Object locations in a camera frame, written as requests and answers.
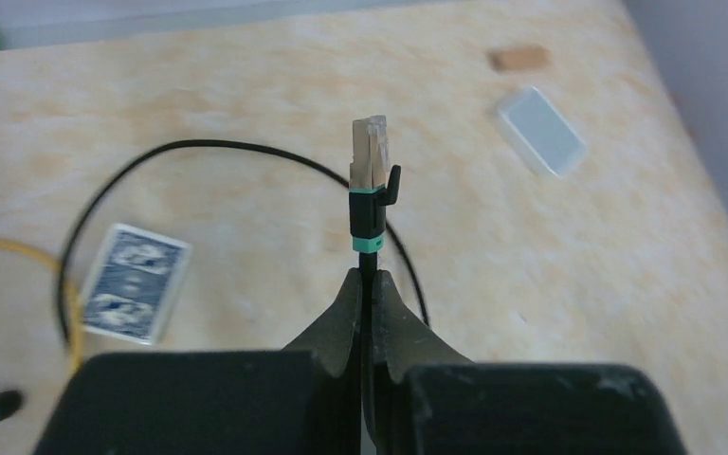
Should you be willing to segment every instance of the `marble pattern surface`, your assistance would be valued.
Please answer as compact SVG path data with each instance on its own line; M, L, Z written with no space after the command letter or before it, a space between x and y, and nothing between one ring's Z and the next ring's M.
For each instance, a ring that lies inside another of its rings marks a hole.
M488 48L523 43L553 64L490 68ZM527 84L589 145L565 179L533 175L495 128L498 100ZM0 237L59 252L96 187L171 140L260 142L346 173L351 122L373 114L404 169L390 219L443 339L482 361L636 366L692 453L728 453L728 218L618 1L437 3L0 52ZM297 165L176 152L111 195L73 272L114 222L191 242L157 349L277 348L355 264L346 204ZM390 247L382 263L416 309ZM0 424L0 454L30 451L65 382L51 280L0 253L0 390L28 397Z

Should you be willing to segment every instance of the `small wooden block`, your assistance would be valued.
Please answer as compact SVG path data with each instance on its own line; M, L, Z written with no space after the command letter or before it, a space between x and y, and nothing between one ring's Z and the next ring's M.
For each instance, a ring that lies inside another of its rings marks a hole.
M549 52L541 45L522 45L491 50L489 59L496 71L529 70L547 65Z

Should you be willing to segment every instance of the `white wall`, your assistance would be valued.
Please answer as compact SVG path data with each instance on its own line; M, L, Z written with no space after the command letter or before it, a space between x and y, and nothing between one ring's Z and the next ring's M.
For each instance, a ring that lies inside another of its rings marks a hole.
M295 0L0 0L0 28L112 21Z
M626 3L728 212L728 2Z

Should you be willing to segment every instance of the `green object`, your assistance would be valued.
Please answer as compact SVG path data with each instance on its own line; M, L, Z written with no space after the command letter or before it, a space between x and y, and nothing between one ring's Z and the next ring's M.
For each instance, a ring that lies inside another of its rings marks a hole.
M350 188L350 192L354 192L356 194L373 194L375 192L379 192L384 187L386 187L386 185L381 185L377 188Z
M375 253L381 249L384 245L384 234L381 234L374 239L359 239L358 237L353 238L353 250L359 253Z

